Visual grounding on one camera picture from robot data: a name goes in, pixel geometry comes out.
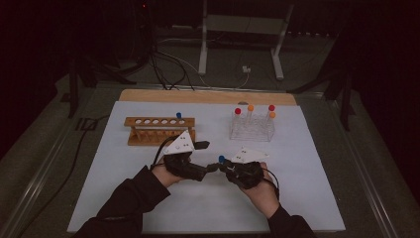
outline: black sleeve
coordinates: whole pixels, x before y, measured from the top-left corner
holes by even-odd
[[[268,220],[269,230],[273,238],[313,238],[316,237],[303,217],[290,216],[283,207],[279,207]]]
[[[86,221],[73,237],[140,237],[143,213],[153,210],[169,195],[158,178],[143,167],[133,179],[124,180],[97,216]]]

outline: person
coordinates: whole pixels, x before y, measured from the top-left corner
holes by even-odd
[[[264,177],[272,181],[261,163]],[[161,201],[170,196],[168,187],[184,178],[174,176],[165,166],[156,166],[151,171],[144,166],[132,179],[125,179],[112,193],[97,213],[72,236],[90,237],[140,237],[143,229],[143,213],[152,211]],[[262,180],[257,186],[241,191],[266,218],[271,237],[315,237],[305,219],[289,215],[277,199],[275,190]]]

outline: person's right arm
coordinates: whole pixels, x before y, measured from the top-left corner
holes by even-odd
[[[266,170],[266,164],[261,163],[264,177],[272,178]],[[316,237],[305,219],[299,215],[290,216],[281,206],[275,195],[275,190],[267,181],[261,181],[257,186],[241,191],[250,198],[253,205],[267,218],[271,237],[281,238],[313,238]]]

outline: hand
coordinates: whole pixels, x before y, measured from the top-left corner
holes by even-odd
[[[272,178],[266,170],[266,163],[260,163],[260,165],[263,169],[263,176],[272,181]],[[253,205],[264,214],[266,218],[272,217],[280,206],[280,202],[275,195],[274,187],[265,180],[260,181],[257,186],[250,189],[241,188],[241,191],[250,198]]]
[[[171,172],[166,170],[164,166],[163,157],[157,162],[157,165],[152,169],[152,173],[157,177],[162,185],[165,187],[170,187],[172,184],[183,180],[184,178],[177,177],[173,175]]]

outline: blue cap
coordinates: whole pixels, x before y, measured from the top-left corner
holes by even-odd
[[[224,156],[219,156],[219,163],[223,164],[225,162],[225,157]]]

